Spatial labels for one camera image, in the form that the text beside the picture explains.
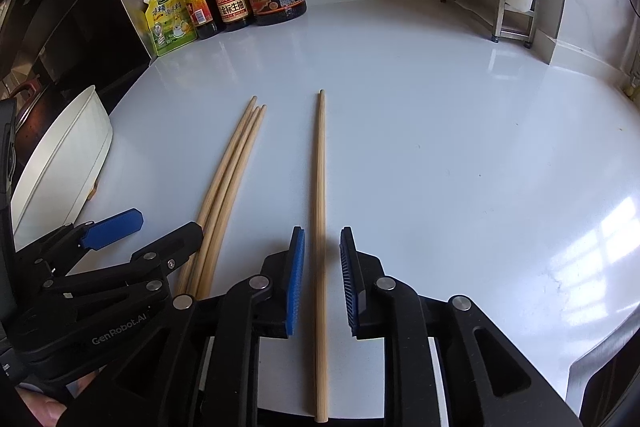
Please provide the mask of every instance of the kitchen counter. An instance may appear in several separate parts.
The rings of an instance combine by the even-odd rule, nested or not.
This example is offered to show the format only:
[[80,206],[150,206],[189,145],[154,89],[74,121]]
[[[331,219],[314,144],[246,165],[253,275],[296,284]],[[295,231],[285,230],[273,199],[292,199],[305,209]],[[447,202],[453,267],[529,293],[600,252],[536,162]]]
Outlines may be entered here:
[[[310,7],[158,59],[111,114],[81,220],[132,206],[142,230],[81,269],[128,261],[198,213],[252,95],[268,111],[212,295],[311,232],[316,93],[327,96],[330,415],[383,415],[383,343],[347,323],[338,241],[420,295],[470,296],[565,397],[572,363],[640,301],[640,114],[606,84],[493,44],[452,7]],[[313,411],[309,251],[298,334],[260,344],[260,407]]]

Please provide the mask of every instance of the white container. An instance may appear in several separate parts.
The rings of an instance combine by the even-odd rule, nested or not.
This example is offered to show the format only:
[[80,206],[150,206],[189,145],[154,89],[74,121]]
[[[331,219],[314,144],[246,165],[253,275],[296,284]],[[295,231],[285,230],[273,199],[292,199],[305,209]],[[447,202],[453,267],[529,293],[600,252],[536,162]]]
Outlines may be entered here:
[[112,138],[95,86],[87,87],[51,124],[15,187],[11,215],[16,250],[78,219]]

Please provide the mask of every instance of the metal rack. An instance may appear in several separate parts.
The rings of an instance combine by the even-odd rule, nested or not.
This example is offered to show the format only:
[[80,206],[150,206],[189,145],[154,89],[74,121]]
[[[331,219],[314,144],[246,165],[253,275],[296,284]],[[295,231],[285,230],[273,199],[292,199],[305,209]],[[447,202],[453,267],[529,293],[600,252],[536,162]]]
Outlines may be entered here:
[[[482,26],[487,28],[492,36],[493,42],[498,42],[500,37],[516,39],[524,41],[526,48],[530,48],[533,44],[533,38],[536,32],[536,11],[531,9],[521,12],[511,7],[506,0],[495,0],[495,8],[482,3],[480,0],[440,0],[441,2],[450,1],[468,11],[471,16],[478,20]],[[526,16],[526,28],[519,27],[513,19],[518,16]]]

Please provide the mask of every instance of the human hand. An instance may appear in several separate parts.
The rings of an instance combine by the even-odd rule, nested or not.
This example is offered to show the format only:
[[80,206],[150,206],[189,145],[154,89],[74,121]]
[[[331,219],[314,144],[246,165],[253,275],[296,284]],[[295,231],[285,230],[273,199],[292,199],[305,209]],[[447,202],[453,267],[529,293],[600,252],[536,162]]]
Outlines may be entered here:
[[[78,393],[82,393],[82,391],[92,383],[96,375],[97,373],[90,373],[85,377],[79,378]],[[62,416],[62,413],[66,410],[64,405],[53,398],[44,396],[41,393],[36,393],[35,391],[28,391],[21,387],[17,387],[16,391],[42,427],[56,427],[60,416]]]

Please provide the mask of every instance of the wooden chopstick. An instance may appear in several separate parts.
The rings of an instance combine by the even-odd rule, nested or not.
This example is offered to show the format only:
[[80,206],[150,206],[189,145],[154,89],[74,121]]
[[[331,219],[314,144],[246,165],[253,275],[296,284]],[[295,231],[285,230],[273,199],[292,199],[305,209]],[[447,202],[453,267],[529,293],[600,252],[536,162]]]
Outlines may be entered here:
[[[226,166],[228,165],[229,160],[231,159],[231,156],[236,149],[238,140],[241,137],[242,131],[244,131],[244,128],[246,127],[246,124],[249,120],[249,117],[251,116],[251,112],[254,109],[254,105],[257,100],[257,97],[254,96],[244,110],[244,114],[242,115],[242,118],[240,119],[238,126],[236,127],[236,130],[231,137],[231,140],[229,140],[229,144],[227,145],[225,153],[222,156],[222,160],[220,160],[218,169],[216,170],[216,174],[213,176],[213,180],[209,185],[209,190],[204,197],[204,201],[202,202],[202,206],[200,208],[200,213],[198,214],[198,219],[196,220],[196,223],[203,227],[203,229],[206,228],[205,225],[207,222],[207,217],[209,216],[211,206],[214,202],[216,194],[218,193],[218,187],[220,185],[220,181],[222,180],[222,176],[226,171]],[[176,295],[185,293],[188,290],[191,280],[191,271],[193,269],[194,263],[193,259],[194,257],[199,257],[204,253],[206,253],[206,249],[201,248],[200,251],[196,252],[194,255],[191,255],[188,261],[182,266],[182,269],[180,270],[180,279],[178,279]]]
[[209,297],[209,293],[211,291],[211,283],[213,282],[213,275],[216,269],[216,263],[218,262],[218,256],[220,255],[222,240],[225,237],[226,226],[229,222],[231,209],[233,208],[234,201],[236,200],[238,188],[240,186],[240,182],[242,181],[242,174],[244,174],[244,169],[249,160],[252,148],[254,147],[255,137],[258,134],[266,110],[266,105],[263,105],[259,109],[257,118],[255,118],[255,121],[251,126],[251,131],[248,139],[244,144],[244,149],[242,149],[242,153],[240,155],[238,165],[236,166],[236,170],[231,177],[231,182],[226,191],[222,207],[220,208],[220,214],[218,215],[218,220],[216,222],[213,237],[209,245],[209,250],[207,251],[204,269],[200,276],[197,291],[196,293],[194,293],[195,298],[198,300],[206,299],[207,297]]
[[316,191],[314,202],[314,263],[316,286],[316,422],[329,421],[329,370],[326,331],[326,183],[325,101],[318,97],[316,128]]
[[238,166],[238,161],[240,159],[240,156],[242,155],[242,150],[244,150],[244,146],[247,139],[249,138],[251,129],[253,128],[255,120],[258,117],[258,111],[259,109],[257,107],[254,107],[252,109],[251,117],[249,117],[248,122],[242,130],[242,134],[240,136],[240,139],[238,140],[236,149],[234,150],[234,153],[229,160],[228,166],[226,167],[225,175],[220,182],[218,193],[216,194],[216,198],[209,213],[209,219],[207,219],[207,226],[205,227],[204,238],[200,247],[200,251],[202,252],[202,254],[197,257],[195,265],[192,269],[191,282],[188,288],[188,293],[190,295],[195,296],[198,291],[200,278],[202,277],[202,271],[204,269],[207,257],[209,256],[209,245],[211,244],[211,239],[213,238],[214,232],[216,230],[216,224],[220,216],[220,210],[222,208],[223,201],[225,200],[226,192],[228,191],[231,179]]

